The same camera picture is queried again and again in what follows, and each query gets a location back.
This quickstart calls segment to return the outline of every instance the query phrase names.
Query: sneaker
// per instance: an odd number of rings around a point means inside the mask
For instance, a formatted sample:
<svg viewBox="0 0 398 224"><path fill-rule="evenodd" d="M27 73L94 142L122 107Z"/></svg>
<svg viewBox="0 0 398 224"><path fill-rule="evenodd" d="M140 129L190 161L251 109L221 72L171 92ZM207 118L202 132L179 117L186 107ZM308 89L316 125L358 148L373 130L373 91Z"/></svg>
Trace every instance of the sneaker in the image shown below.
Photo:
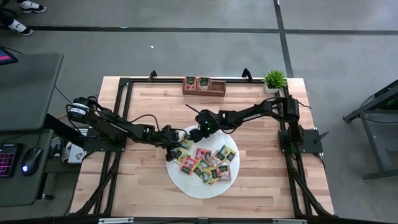
<svg viewBox="0 0 398 224"><path fill-rule="evenodd" d="M14 22L12 22L12 24L9 25L8 28L17 32L19 35L28 36L33 34L33 30L31 28L26 27L24 24L21 24L16 19L14 19Z"/></svg>
<svg viewBox="0 0 398 224"><path fill-rule="evenodd" d="M43 13L47 10L46 7L31 1L23 1L19 3L19 6L23 13Z"/></svg>

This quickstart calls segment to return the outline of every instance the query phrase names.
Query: computer mouse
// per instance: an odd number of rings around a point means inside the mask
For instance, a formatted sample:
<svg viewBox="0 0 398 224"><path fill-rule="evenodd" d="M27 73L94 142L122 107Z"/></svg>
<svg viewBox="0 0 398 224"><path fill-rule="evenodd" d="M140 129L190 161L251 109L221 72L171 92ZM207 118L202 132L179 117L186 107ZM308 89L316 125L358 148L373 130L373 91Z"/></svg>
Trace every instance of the computer mouse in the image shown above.
<svg viewBox="0 0 398 224"><path fill-rule="evenodd" d="M36 173L39 167L40 155L42 150L34 147L29 149L22 158L21 172L24 176L30 176Z"/></svg>

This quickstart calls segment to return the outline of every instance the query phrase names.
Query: gray floor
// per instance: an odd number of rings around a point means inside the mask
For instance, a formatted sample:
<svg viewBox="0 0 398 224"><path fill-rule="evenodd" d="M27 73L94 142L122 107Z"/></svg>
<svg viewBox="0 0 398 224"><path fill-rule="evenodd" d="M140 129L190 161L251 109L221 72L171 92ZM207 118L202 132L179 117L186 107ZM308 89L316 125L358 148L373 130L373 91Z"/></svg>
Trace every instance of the gray floor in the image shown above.
<svg viewBox="0 0 398 224"><path fill-rule="evenodd" d="M271 0L115 1L41 0L49 11L21 20L53 26L277 28ZM286 29L398 29L395 0L280 0L280 7ZM316 126L330 132L323 140L326 174L341 217L398 222L398 178L362 181L377 170L376 162L362 124L341 119L397 79L397 42L398 35L287 35L294 77L305 79ZM260 77L285 70L279 34L36 31L18 37L2 30L0 44L25 54L64 54L57 85L69 98L97 94L105 75L157 70L160 76L238 77L249 68ZM55 93L51 113L63 114L64 104ZM54 177L47 186L57 197L53 202L0 208L0 219L63 215L75 181L75 175Z"/></svg>

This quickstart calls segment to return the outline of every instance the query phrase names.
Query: wooden board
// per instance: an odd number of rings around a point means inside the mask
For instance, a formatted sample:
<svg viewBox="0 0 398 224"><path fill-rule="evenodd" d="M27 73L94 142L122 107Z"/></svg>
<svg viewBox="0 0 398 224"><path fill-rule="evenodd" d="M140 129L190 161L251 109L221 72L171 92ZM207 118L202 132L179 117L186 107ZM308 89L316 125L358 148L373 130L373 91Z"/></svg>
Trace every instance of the wooden board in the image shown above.
<svg viewBox="0 0 398 224"><path fill-rule="evenodd" d="M296 99L308 105L304 81L289 78L289 91ZM113 109L119 77L104 77L99 103ZM185 103L198 110L243 110L265 98L261 84L227 84L225 97L183 96L180 83L136 83L132 89L128 120L143 114L153 114L160 128L196 125L196 113ZM120 114L125 96L122 98ZM145 117L140 123L155 124ZM309 108L300 106L300 124L313 128ZM233 186L224 194L210 199L191 198L171 181L165 167L165 150L150 145L127 141L122 154L114 195L112 216L129 217L226 217L226 218L288 218L293 217L292 198L284 155L277 140L279 123L263 117L244 123L232 134L238 146L241 165ZM71 212L81 208L89 199L100 179L103 152L95 152L84 160L78 179ZM303 155L308 187L319 202L333 213L325 171L317 157ZM103 206L108 189L105 190ZM304 211L301 190L298 190L300 208Z"/></svg>

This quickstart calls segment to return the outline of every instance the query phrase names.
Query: small plant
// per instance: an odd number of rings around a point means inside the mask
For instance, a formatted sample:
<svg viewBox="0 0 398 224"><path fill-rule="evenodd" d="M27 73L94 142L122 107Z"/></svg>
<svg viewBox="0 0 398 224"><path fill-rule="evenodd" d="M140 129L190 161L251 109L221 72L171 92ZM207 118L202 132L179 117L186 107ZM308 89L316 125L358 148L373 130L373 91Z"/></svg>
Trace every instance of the small plant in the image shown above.
<svg viewBox="0 0 398 224"><path fill-rule="evenodd" d="M286 85L284 73L279 70L271 70L268 74L264 74L264 82L270 89L280 89Z"/></svg>

